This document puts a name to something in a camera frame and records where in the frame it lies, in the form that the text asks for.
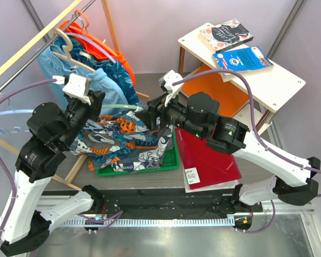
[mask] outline red folder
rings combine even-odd
[[[241,178],[232,155],[222,154],[206,146],[206,140],[177,128],[175,131],[184,168],[196,168],[200,182],[189,184],[190,189],[220,184]]]

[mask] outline wooden hanger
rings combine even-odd
[[[70,63],[75,64],[78,67],[81,67],[89,72],[95,72],[95,70],[89,66],[87,66],[86,64],[83,64],[79,61],[76,61],[75,59],[73,59],[71,57],[70,51],[73,50],[73,43],[71,42],[70,38],[63,32],[61,31],[59,28],[54,28],[53,32],[60,35],[64,41],[66,42],[66,46],[62,46],[65,55],[62,55],[58,52],[52,52],[55,56],[57,56],[58,58],[68,61]]]

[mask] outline orange shelf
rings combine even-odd
[[[211,70],[202,65],[194,74]],[[247,101],[248,95],[231,82],[223,82],[218,73],[208,74],[184,83],[182,92],[191,96],[197,92],[205,92],[220,102],[220,115],[232,117]]]

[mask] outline metal table surface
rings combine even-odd
[[[253,229],[264,227],[271,215],[254,217]],[[258,234],[234,232],[230,227],[112,228],[84,234],[62,246],[84,228],[58,228],[38,250],[49,256],[314,256],[300,215],[277,215],[272,226]]]

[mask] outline green tray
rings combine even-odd
[[[107,176],[118,176],[118,175],[127,175],[127,174],[140,174],[147,172],[156,172],[156,171],[165,171],[165,170],[174,170],[180,167],[180,157],[178,152],[178,146],[175,136],[175,129],[172,132],[173,139],[173,148],[165,152],[165,156],[163,159],[162,167],[159,169],[149,169],[149,170],[139,170],[134,172],[127,171],[113,171],[113,168],[108,166],[103,169],[96,170],[96,174],[99,177],[107,177]]]

